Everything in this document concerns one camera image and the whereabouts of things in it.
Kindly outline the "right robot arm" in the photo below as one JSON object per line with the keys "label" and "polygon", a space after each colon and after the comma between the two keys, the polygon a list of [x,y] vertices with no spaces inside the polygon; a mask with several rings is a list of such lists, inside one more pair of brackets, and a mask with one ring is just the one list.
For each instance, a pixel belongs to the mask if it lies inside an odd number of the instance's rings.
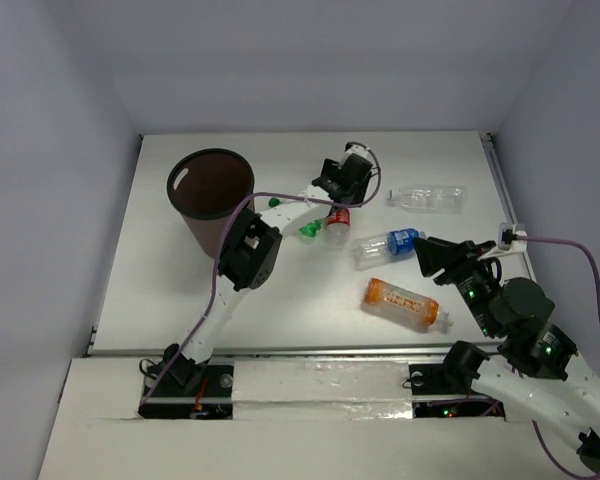
{"label": "right robot arm", "polygon": [[551,429],[600,479],[600,379],[551,315],[555,304],[529,278],[501,279],[499,259],[536,239],[504,224],[496,241],[454,243],[435,237],[413,245],[423,276],[453,285],[483,335],[500,340],[494,355],[455,342],[439,364],[411,368],[417,396],[489,397]]}

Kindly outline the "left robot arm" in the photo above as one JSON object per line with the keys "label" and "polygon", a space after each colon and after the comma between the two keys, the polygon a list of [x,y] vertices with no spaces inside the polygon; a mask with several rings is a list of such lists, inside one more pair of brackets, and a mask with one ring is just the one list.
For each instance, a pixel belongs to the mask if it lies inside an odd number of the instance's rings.
{"label": "left robot arm", "polygon": [[141,403],[163,384],[184,396],[196,394],[222,330],[242,299],[269,279],[285,237],[334,208],[370,203],[378,193],[367,192],[371,179],[381,185],[376,154],[362,143],[350,142],[342,160],[325,160],[320,175],[302,192],[256,192],[242,200],[221,234],[208,304],[182,341],[165,349],[159,372],[145,375],[148,390]]}

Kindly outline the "blue label clear bottle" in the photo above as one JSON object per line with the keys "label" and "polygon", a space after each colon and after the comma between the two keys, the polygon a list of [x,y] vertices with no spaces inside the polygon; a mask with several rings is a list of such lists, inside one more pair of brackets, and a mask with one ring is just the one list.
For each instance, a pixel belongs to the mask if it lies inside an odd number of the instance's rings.
{"label": "blue label clear bottle", "polygon": [[415,254],[414,240],[426,239],[424,231],[406,228],[356,240],[352,250],[354,265],[366,270],[408,259]]}

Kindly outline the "green plastic bottle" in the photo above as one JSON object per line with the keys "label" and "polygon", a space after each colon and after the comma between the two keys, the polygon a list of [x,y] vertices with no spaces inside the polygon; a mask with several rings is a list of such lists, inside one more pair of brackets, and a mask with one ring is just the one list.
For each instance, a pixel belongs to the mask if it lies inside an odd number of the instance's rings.
{"label": "green plastic bottle", "polygon": [[[282,204],[287,204],[287,203],[291,203],[291,200],[282,199],[279,197],[270,197],[267,205],[269,208],[275,208]],[[312,221],[308,222],[307,224],[305,224],[304,226],[302,226],[301,228],[295,230],[293,232],[293,235],[295,237],[297,237],[298,239],[316,238],[318,236],[319,231],[322,229],[323,222],[324,222],[323,218],[318,218],[318,219],[312,220]]]}

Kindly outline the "metal base rail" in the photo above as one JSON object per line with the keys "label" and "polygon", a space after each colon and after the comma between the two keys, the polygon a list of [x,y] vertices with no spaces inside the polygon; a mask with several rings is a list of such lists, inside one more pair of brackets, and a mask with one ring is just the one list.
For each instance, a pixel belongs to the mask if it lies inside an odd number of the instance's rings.
{"label": "metal base rail", "polygon": [[503,404],[458,393],[441,362],[425,357],[217,358],[192,387],[159,363],[139,364],[138,414],[185,420],[411,420],[506,416]]}

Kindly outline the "orange drink bottle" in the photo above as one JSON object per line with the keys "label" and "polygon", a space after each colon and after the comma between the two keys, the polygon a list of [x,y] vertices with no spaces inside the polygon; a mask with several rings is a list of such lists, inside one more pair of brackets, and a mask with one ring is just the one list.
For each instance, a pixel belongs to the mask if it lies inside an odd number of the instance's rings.
{"label": "orange drink bottle", "polygon": [[449,313],[436,300],[378,278],[369,280],[361,308],[422,333],[446,334],[453,325]]}

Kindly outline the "brown cylindrical bin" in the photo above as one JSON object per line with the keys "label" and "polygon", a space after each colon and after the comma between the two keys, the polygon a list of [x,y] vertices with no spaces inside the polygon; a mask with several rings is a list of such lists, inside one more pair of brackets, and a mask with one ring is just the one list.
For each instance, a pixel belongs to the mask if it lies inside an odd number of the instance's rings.
{"label": "brown cylindrical bin", "polygon": [[167,196],[202,251],[214,257],[238,204],[254,192],[255,176],[240,154],[209,148],[180,160],[167,179]]}

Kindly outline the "clear unlabelled plastic bottle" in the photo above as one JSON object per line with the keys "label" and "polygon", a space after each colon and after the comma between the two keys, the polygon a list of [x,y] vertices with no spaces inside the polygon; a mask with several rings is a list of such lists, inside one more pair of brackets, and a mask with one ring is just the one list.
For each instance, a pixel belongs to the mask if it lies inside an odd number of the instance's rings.
{"label": "clear unlabelled plastic bottle", "polygon": [[414,213],[460,214],[467,200],[464,186],[409,184],[392,188],[387,194],[390,206]]}

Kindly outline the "red label water bottle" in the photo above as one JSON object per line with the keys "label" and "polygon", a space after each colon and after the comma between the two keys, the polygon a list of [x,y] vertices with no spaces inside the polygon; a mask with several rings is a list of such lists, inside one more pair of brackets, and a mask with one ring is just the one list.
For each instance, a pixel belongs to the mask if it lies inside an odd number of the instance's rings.
{"label": "red label water bottle", "polygon": [[344,246],[350,235],[351,218],[347,208],[334,207],[325,220],[326,241],[332,246]]}

